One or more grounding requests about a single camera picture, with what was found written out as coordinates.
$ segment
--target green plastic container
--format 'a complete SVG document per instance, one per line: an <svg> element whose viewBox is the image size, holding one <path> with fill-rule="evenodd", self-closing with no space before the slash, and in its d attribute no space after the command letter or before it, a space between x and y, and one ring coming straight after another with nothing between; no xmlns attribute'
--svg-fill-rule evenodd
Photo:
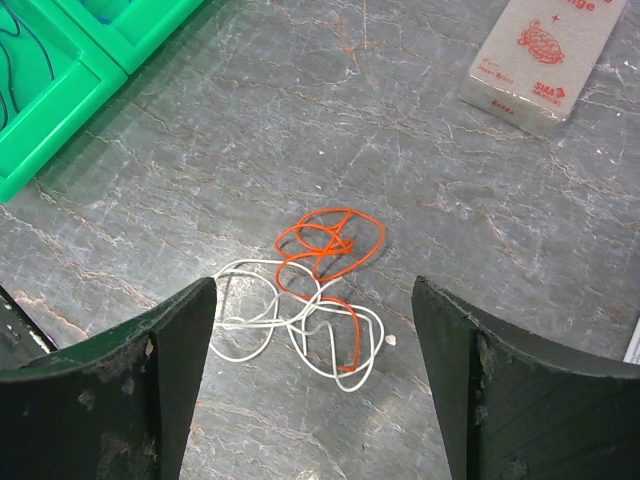
<svg viewBox="0 0 640 480"><path fill-rule="evenodd" d="M0 32L11 59L15 103L8 87L8 62L0 50L0 92L8 124L0 131L0 202L8 202L55 152L126 81L127 76L77 25L52 3L4 0L46 49L21 25L18 37ZM0 5L0 28L16 32ZM3 123L0 108L0 125Z"/></svg>
<svg viewBox="0 0 640 480"><path fill-rule="evenodd" d="M133 73L203 0L53 0Z"/></svg>

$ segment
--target marble countertop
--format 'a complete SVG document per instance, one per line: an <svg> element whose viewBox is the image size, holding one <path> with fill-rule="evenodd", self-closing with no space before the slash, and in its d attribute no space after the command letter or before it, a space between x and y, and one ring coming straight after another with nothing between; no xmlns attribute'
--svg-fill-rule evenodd
<svg viewBox="0 0 640 480"><path fill-rule="evenodd" d="M282 333L246 364L209 355L182 478L449 478L416 275L612 358L640 297L640 3L544 140L458 99L505 4L206 5L0 206L0 281L65 346L231 260L278 258L276 235L310 210L363 210L387 226L386 248L342 288L397 345L354 394ZM230 288L248 315L267 301L258 285Z"/></svg>

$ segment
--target string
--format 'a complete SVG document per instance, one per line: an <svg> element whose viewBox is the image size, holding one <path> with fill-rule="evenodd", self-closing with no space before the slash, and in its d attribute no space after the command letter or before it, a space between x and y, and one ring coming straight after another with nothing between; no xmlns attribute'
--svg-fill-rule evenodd
<svg viewBox="0 0 640 480"><path fill-rule="evenodd" d="M311 222L312 219L319 217L325 214L336 214L342 213L344 214L344 218L335 225L332 226L324 226L317 223ZM322 276L318 273L318 269L321 266L323 259L335 259L339 255L347 255L353 254L355 239L342 239L340 234L344 227L348 224L348 222L354 218L360 217L367 221L375 224L379 229L379 237L376 245L369 250L363 257L359 260L354 261L349 266L343 268L339 272L336 272L332 275ZM325 232L329 235L329 239L326 245L323 246L314 246L304 240L303 231L305 229L312 229L317 231ZM283 240L285 237L295 233L295 238L298 243L305 249L306 252L298 253L298 254L289 254L284 251L283 248ZM209 343L209 347L221 358L230 361L230 362L246 362L255 357L257 357L260 353L262 353L267 346L269 345L273 333L276 328L284 327L287 329L289 333L289 337L291 342L303 360L303 362L311 368L316 373L327 377L333 378L338 387L345 392L354 392L358 390L366 380L368 379L371 371L373 369L373 363L376 355L380 351L384 340L384 325L380 317L373 312L372 310L360 306L360 305L352 305L340 298L326 296L324 292L335 285L336 283L342 280L343 275L353 271L357 267L361 266L368 259L370 259L375 252L380 248L380 246L384 242L385 229L384 226L368 215L365 215L357 210L347 209L347 208L336 208L336 209L324 209L318 210L315 212L311 212L308 215L305 215L300 221L294 225L293 227L285 230L282 234L280 234L276 240L275 247L276 250L285 257L283 261L279 260L259 260L259 259L242 259L232 262L226 266L224 266L218 273L214 275L214 279L217 283L219 280L224 277L231 276L248 276L252 278L256 278L261 280L272 291L274 297L267 308L259 315L245 319L238 316L223 316L221 314L216 314L216 321L214 323L214 328L222 328L225 331L233 331L233 330L242 330L242 329L265 329L267 330L267 335L262 342L262 344L254 350L252 353L240 357L234 358L227 356L220 352L214 345L213 342ZM306 266L298 263L298 260L306 260L315 257L315 262L313 267L307 268ZM262 264L262 265L273 265L276 266L275 273L275 282L272 282L266 279L264 276L255 273L251 270L247 270L242 268L244 265L248 264ZM301 270L302 272L309 275L309 277L313 280L316 291L313 295L303 294L301 292L293 292L286 288L280 279L282 271L285 268L294 268ZM301 304L300 311L289 319L285 319L280 315L280 300L284 297L291 298L296 300ZM222 310L222 305L224 301L219 302L219 310ZM316 312L328 312L339 315L346 315L352 317L354 320L354 324L356 327L356 344L355 344L355 353L354 353L354 361L352 366L344 366L338 367L337 359L336 359L336 346L335 346L335 334L333 331L333 326L330 322L324 321L320 323L313 330L307 329L307 321L311 315ZM361 322L365 322L368 330L368 339L369 339L369 357L362 363L359 362L360 359L360 349L361 349ZM377 330L374 327L374 322L377 324ZM326 329L329 333L330 340L330 349L331 349L331 372L326 372L316 367L313 363L309 361L307 358L308 355L308 345L307 340L308 337L317 334L319 331ZM298 341L296 334L301 337L301 342ZM353 375L362 374L360 380L353 386L347 387L343 384L342 380Z"/></svg>
<svg viewBox="0 0 640 480"><path fill-rule="evenodd" d="M313 219L314 217L318 217L318 216L321 216L321 215L338 214L338 213L344 214L343 219L340 222L336 223L335 225L332 225L332 226L329 226L329 227L321 225L321 224L311 223L310 222L311 219ZM353 254L353 247L355 246L355 239L348 238L348 239L343 240L340 237L340 233L342 232L342 229L349 223L349 221L354 216L361 217L361 218L373 223L374 225L376 225L378 227L378 229L380 231L379 237L378 237L378 242L360 260L358 260L356 262L353 262L348 267L343 268L342 270L340 270L339 272L334 273L333 275L330 275L330 276L327 276L327 277L320 276L320 274L318 274L318 268L320 267L321 262L325 258L336 257L338 255ZM327 245L325 245L324 247L316 247L314 245L311 245L308 242L306 242L304 240L304 238L302 237L302 232L305 229L312 229L312 230L317 230L317 231L320 231L320 232L324 232L324 233L329 235L330 240L327 243ZM284 249L282 248L281 244L283 243L283 240L287 236L289 236L291 233L295 233L295 236L296 236L296 239L298 240L298 243L300 245L302 245L304 248L307 249L306 252L298 253L298 254L289 254L289 253L284 251ZM294 292L291 292L290 290L288 290L282 284L282 281L280 280L280 275L282 273L282 269L289 262L296 262L296 261L302 260L304 258L313 258L313 257L316 258L316 261L315 261L315 263L313 265L313 269L311 270L311 273L312 273L313 278L315 278L318 282L323 283L323 282L328 282L328 281L334 280L336 278L340 278L343 275L355 270L360 265L365 263L371 256L373 256L378 251L378 249L382 246L382 244L384 243L384 237L385 237L385 230L384 230L384 226L382 225L382 223L380 223L375 218L370 217L368 215L365 215L364 213L359 212L357 210L350 209L350 208L326 208L326 209L316 210L314 212L311 212L311 213L305 215L304 217L302 217L300 219L300 221L298 221L298 223L295 224L293 227L291 227L291 228L285 230L284 232L282 232L278 236L278 238L276 239L276 242L275 242L276 250L278 251L278 253L280 253L280 255L285 257L285 261L276 270L276 284L278 285L278 288L280 288L280 290L282 290L284 292L294 293ZM309 298L310 298L308 295L303 295L303 294L300 294L300 293L298 293L296 295L298 295L300 298L302 298L304 300L309 300ZM353 317L353 320L354 320L354 323L355 323L355 327L356 327L356 343L355 343L355 353L354 353L354 356L353 356L353 366L352 367L348 367L348 366L343 365L343 366L340 367L343 371L351 371L352 372L358 367L358 360L359 360L359 355L360 355L360 341L361 341L361 339L360 339L360 321L358 320L358 316L356 315L355 311L349 306L348 303L344 302L343 300L341 300L339 298L335 298L335 297L328 297L327 300L330 300L332 302L337 302L337 303L341 304L344 308L346 308L351 313L351 316Z"/></svg>
<svg viewBox="0 0 640 480"><path fill-rule="evenodd" d="M80 4L84 5L85 0L80 0ZM112 20L107 17L103 17L102 15L94 15L96 20L98 20L102 25L111 25Z"/></svg>
<svg viewBox="0 0 640 480"><path fill-rule="evenodd" d="M51 63L51 58L47 52L47 49L44 47L38 36L33 33L33 31L13 12L11 8L5 3L5 0L0 0L0 5L6 10L11 19L13 20L13 25L16 29L15 32L11 32L6 28L0 28L0 33L4 33L12 38L17 38L22 34L21 26L25 29L25 31L33 38L33 40L38 44L38 47L42 51L42 54L47 63L47 68L49 70L49 76L51 77L51 81L55 80L55 75L53 71L53 64ZM2 50L4 57L7 61L7 77L8 77L8 90L9 90L9 99L11 101L11 106L16 114L20 113L20 108L18 107L18 102L15 97L15 92L13 89L13 68L11 64L11 55L9 51L5 47L4 43L0 42L0 49ZM9 109L7 103L5 101L4 95L0 92L0 104L2 106L2 123L0 125L0 132L5 129L5 127L9 124Z"/></svg>

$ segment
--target white string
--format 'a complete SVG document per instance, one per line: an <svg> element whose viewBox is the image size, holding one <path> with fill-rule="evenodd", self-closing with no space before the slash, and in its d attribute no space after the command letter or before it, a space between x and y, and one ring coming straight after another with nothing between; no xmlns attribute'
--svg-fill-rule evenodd
<svg viewBox="0 0 640 480"><path fill-rule="evenodd" d="M239 268L241 265L247 265L247 264L280 265L282 264L282 261L256 260L256 259L236 260L235 262L229 263L228 265L223 267L218 273L214 275L213 278L216 280L216 283L218 283L219 279L223 277L231 277L235 275L242 275L242 276L257 278L258 280L261 280L264 283L266 283L271 288L271 291L273 292L273 295L274 295L273 300L267 306L265 311L262 312L260 315L257 315L250 319L244 319L242 317L237 317L237 316L224 317L220 315L219 311L222 310L222 305L224 305L226 298L222 299L222 301L218 302L218 307L216 308L217 311L216 311L216 319L214 322L214 329L223 328L226 331L243 330L243 329L265 329L268 331L267 336L264 342L262 343L262 345L260 345L254 352L252 352L251 354L245 357L240 357L240 358L229 357L228 355L225 355L222 352L220 352L213 345L213 341L209 342L209 348L211 348L211 350L213 350L218 356L220 356L221 358L229 362L235 362L235 363L247 362L257 357L258 355L260 355L265 350L265 348L267 348L267 346L269 345L269 342L271 341L271 338L273 337L273 332L275 331L276 328L286 327L287 331L289 332L289 337L291 338L291 342L293 343L293 346L296 349L296 352L298 353L302 361L306 363L309 368L311 368L311 370L318 373L319 375L322 375L323 377L333 378L336 384L338 385L338 387L345 392L355 392L362 385L364 385L364 383L369 378L369 375L371 374L371 371L373 369L373 362L375 360L376 355L380 351L380 347L382 347L382 342L384 340L384 325L382 324L382 320L380 320L380 317L375 312L373 312L368 308L362 307L360 305L351 305L351 308L354 309L358 318L366 322L366 324L368 325L368 332L369 332L369 358L366 361L360 363L360 365L358 365L356 370L353 372L338 372L335 338L333 333L333 327L331 326L330 322L324 321L320 323L320 325L318 325L313 330L306 329L307 319L318 311L352 316L351 312L349 312L343 305L337 302L322 299L323 292L328 288L330 288L332 285L335 285L337 282L342 280L342 277L338 277L334 280L331 280L325 283L324 285L321 285L320 282L318 282L315 278L313 278L313 273L311 272L310 269L308 269L303 265L300 265L299 263L287 262L287 266L295 267L304 271L315 282L316 292L313 294L313 296L309 300L304 300L289 292L278 292L278 289L276 288L275 284L270 280L267 280L265 277L255 272L252 272L250 270ZM280 317L280 299L283 297L292 298L302 303L303 305L302 309L298 312L297 315L289 319L283 319ZM380 337L377 342L375 341L374 326L373 326L372 318L378 323L378 328L380 330L379 331ZM329 340L331 343L331 372L326 372L324 370L319 369L313 363L311 363L307 358L307 354L308 354L307 338L310 337L311 335L315 335L323 328L326 328L329 331ZM302 337L302 346L300 346L300 344L298 343L298 339L295 336L296 333ZM360 381L356 383L354 386L346 387L342 383L342 379L345 379L357 374L362 374L362 377L360 378Z"/></svg>

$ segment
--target foam block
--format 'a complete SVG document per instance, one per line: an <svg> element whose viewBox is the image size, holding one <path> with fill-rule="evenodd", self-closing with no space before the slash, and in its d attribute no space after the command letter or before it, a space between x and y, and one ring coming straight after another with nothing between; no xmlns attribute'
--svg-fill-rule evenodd
<svg viewBox="0 0 640 480"><path fill-rule="evenodd" d="M534 135L564 122L626 0L511 0L461 98Z"/></svg>

